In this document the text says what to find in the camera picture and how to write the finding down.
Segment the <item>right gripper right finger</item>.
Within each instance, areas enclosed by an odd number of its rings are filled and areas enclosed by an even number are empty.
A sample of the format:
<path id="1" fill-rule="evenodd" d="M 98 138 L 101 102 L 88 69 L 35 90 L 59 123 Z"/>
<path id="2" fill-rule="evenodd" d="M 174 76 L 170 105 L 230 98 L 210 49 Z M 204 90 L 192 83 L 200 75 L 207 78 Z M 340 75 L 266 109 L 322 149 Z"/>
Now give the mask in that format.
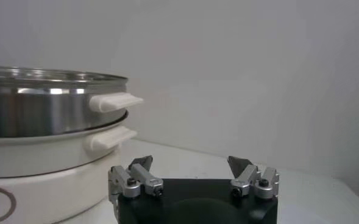
<path id="1" fill-rule="evenodd" d="M 279 173 L 275 168 L 266 167 L 263 172 L 248 159 L 229 156 L 227 162 L 234 179 L 230 180 L 231 194 L 243 198 L 250 194 L 262 200 L 279 195 Z"/>

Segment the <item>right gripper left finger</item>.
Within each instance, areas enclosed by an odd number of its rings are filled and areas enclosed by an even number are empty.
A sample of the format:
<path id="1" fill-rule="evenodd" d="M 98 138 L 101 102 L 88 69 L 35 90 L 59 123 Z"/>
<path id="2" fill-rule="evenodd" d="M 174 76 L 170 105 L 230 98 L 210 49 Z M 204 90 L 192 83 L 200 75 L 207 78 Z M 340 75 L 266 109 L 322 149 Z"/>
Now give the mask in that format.
<path id="1" fill-rule="evenodd" d="M 111 203 L 142 197 L 161 201 L 164 194 L 162 178 L 150 173 L 152 155 L 135 158 L 127 167 L 113 166 L 108 171 L 108 199 Z"/>

